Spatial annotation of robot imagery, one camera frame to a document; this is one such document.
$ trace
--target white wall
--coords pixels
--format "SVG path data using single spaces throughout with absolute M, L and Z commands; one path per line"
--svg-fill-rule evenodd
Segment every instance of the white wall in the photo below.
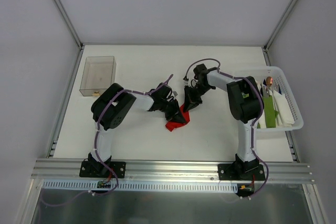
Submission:
M 0 0 L 1 223 L 14 223 L 76 55 L 52 0 Z
M 264 45 L 290 0 L 61 0 L 83 42 Z
M 272 65 L 281 67 L 304 120 L 295 131 L 303 162 L 314 172 L 319 193 L 334 223 L 336 191 L 336 0 L 300 0 L 271 47 Z

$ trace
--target spoon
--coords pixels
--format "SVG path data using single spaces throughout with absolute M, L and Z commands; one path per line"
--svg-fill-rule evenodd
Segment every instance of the spoon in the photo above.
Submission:
M 270 87 L 273 84 L 273 78 L 271 76 L 266 78 L 266 87 L 267 87 L 267 91 L 270 90 Z

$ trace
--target robotic arm base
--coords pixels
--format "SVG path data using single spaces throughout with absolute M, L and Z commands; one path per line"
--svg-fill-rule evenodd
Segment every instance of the robotic arm base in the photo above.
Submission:
M 116 173 L 118 178 L 125 178 L 126 163 L 111 161 L 111 158 L 104 162 Z M 107 178 L 110 172 L 99 161 L 95 160 L 91 153 L 88 159 L 80 166 L 79 177 L 82 178 Z
M 232 164 L 218 165 L 219 180 L 254 180 L 264 181 L 265 172 L 258 159 L 243 162 L 236 154 L 236 160 Z

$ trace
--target white plastic basket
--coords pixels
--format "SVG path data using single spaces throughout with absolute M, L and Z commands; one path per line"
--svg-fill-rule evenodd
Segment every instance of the white plastic basket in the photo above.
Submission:
M 273 83 L 278 84 L 280 86 L 281 93 L 285 94 L 286 96 L 290 110 L 295 120 L 295 123 L 292 125 L 292 127 L 258 129 L 257 130 L 258 132 L 291 131 L 291 130 L 298 130 L 303 127 L 303 119 L 299 107 L 296 104 L 294 95 L 292 93 L 292 90 L 290 89 L 285 74 L 280 68 L 266 66 L 266 67 L 239 69 L 234 72 L 234 76 L 235 77 L 252 76 L 259 83 L 262 83 L 264 79 L 266 79 L 268 76 L 271 76 L 273 78 Z

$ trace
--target transparent box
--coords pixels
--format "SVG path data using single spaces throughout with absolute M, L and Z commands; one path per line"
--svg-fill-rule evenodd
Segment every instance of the transparent box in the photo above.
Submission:
M 87 57 L 79 91 L 84 97 L 97 97 L 113 83 L 116 75 L 114 56 Z

